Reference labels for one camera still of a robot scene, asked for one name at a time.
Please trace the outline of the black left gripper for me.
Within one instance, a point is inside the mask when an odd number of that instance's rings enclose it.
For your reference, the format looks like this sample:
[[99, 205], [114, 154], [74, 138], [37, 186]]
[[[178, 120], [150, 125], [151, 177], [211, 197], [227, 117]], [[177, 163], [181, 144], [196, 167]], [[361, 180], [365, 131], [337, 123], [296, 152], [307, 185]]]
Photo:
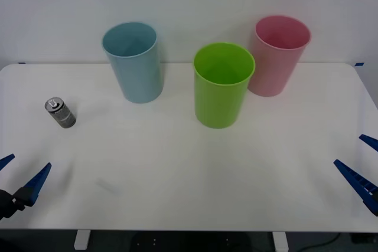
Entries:
[[[14, 154], [10, 154], [0, 159], [0, 171], [7, 166], [15, 158]], [[39, 171], [32, 179], [30, 179], [23, 187], [21, 187], [16, 193], [11, 195], [5, 190], [1, 190], [1, 217], [10, 218], [17, 211], [23, 211], [25, 207], [32, 207], [43, 187], [48, 174], [51, 170], [51, 163], [46, 164], [42, 170]]]

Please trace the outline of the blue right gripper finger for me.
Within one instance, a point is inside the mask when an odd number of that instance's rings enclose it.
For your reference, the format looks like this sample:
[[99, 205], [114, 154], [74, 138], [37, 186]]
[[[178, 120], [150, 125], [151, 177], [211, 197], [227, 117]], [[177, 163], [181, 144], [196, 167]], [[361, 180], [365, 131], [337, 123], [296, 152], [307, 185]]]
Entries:
[[377, 216], [377, 186], [336, 159], [334, 165], [362, 199], [369, 211]]
[[376, 152], [378, 151], [378, 140], [367, 135], [360, 135], [359, 139], [364, 143], [373, 148]]

